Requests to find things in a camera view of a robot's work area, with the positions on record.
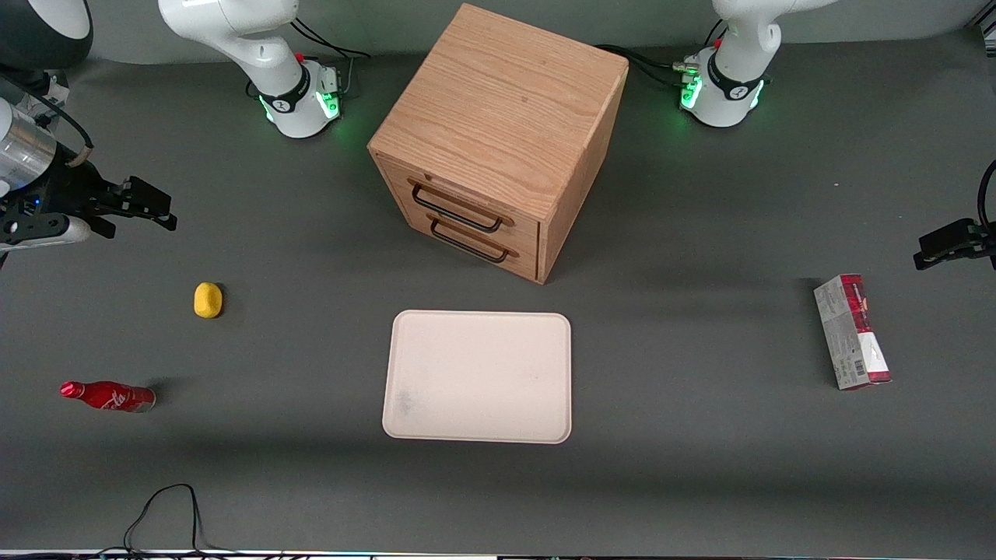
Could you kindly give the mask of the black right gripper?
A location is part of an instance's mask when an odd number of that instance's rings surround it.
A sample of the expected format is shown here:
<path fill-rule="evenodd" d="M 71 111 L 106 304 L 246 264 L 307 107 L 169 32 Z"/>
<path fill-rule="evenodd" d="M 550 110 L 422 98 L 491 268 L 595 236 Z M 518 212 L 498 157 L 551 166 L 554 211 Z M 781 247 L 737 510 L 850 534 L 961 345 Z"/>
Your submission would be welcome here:
<path fill-rule="evenodd" d="M 54 163 L 35 181 L 4 195 L 2 239 L 72 240 L 87 237 L 93 227 L 111 238 L 114 226 L 104 216 L 129 217 L 132 207 L 171 233 L 177 230 L 170 195 L 139 177 L 128 178 L 127 201 L 124 190 L 123 184 L 104 180 L 93 164 Z"/>

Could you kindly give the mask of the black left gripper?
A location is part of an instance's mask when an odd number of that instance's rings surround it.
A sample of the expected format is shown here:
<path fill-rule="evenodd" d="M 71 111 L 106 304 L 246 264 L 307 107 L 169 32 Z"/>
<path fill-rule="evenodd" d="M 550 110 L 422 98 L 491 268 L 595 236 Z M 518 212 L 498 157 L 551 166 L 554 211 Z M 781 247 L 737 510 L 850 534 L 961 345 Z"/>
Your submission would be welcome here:
<path fill-rule="evenodd" d="M 986 221 L 980 226 L 973 219 L 953 221 L 919 237 L 919 248 L 914 255 L 918 271 L 953 260 L 981 258 L 988 258 L 996 269 L 994 224 Z"/>

